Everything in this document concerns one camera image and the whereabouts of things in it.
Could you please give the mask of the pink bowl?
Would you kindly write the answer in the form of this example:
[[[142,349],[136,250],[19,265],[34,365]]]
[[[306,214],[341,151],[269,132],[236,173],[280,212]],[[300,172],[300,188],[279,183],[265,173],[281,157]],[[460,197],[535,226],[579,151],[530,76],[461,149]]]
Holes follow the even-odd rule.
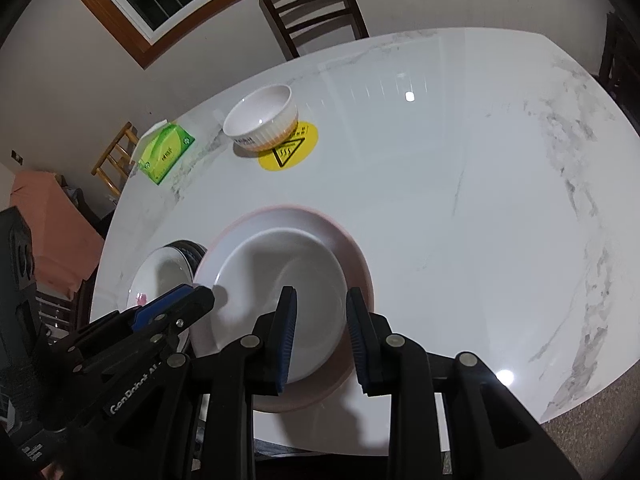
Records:
[[[295,288],[288,382],[280,396],[258,396],[259,411],[306,408],[334,393],[352,374],[346,295],[357,287],[372,304],[373,287],[359,246],[324,214],[294,206],[246,214],[209,246],[194,282],[215,296],[213,310],[190,328],[197,356],[217,353],[249,334],[261,315],[276,310],[283,287]]]

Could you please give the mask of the yellow hot warning sticker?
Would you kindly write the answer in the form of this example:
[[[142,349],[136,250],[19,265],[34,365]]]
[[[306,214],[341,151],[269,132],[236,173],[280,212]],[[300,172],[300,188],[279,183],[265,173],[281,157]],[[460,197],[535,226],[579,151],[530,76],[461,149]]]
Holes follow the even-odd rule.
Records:
[[[316,147],[318,128],[311,122],[299,122],[296,130],[282,143],[261,152],[258,164],[267,171],[283,171],[300,164]]]

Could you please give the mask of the black plate under floral plate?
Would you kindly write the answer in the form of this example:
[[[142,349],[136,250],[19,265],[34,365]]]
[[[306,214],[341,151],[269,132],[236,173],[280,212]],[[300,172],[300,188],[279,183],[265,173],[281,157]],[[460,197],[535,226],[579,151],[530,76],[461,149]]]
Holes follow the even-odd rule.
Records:
[[[192,283],[206,249],[192,240],[175,240],[165,246],[166,256],[160,267],[166,278]]]

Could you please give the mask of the green tissue box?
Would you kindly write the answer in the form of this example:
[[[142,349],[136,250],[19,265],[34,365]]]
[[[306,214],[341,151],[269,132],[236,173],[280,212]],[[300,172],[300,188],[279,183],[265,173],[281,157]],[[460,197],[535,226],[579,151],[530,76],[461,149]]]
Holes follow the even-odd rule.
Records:
[[[160,185],[194,142],[194,137],[181,126],[164,119],[139,139],[132,161],[142,174]]]

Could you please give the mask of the light wooden stool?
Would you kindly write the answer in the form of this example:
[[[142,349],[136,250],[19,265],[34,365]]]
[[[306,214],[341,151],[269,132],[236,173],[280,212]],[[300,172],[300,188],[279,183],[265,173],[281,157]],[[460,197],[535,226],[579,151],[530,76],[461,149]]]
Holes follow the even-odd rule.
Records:
[[[122,195],[134,168],[134,149],[138,143],[137,128],[126,122],[91,169],[91,175],[100,179],[114,198]]]

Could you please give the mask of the pink cloth covered furniture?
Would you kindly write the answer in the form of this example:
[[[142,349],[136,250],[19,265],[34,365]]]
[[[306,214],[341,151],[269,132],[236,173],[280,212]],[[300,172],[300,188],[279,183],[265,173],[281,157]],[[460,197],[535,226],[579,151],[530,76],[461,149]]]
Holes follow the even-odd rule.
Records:
[[[37,283],[73,298],[98,267],[103,237],[50,172],[19,172],[10,204],[20,210],[32,232]]]

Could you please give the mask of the white plate pink flowers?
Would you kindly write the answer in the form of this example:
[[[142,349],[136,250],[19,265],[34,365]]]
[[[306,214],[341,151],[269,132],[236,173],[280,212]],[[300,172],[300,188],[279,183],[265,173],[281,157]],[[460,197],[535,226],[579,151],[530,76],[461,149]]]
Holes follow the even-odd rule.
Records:
[[[176,280],[171,276],[166,278],[160,268],[165,256],[166,248],[164,246],[155,249],[142,262],[129,287],[126,301],[127,308],[144,306],[179,285],[193,284],[193,282],[181,283],[180,280]]]

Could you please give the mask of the white Rabbit bowl orange base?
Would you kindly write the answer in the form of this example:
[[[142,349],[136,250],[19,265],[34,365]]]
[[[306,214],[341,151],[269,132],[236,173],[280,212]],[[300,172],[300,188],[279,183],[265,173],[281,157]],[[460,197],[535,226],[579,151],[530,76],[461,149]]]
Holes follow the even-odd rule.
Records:
[[[298,108],[287,84],[270,84],[237,102],[230,110],[222,132],[245,151],[270,150],[297,128]]]

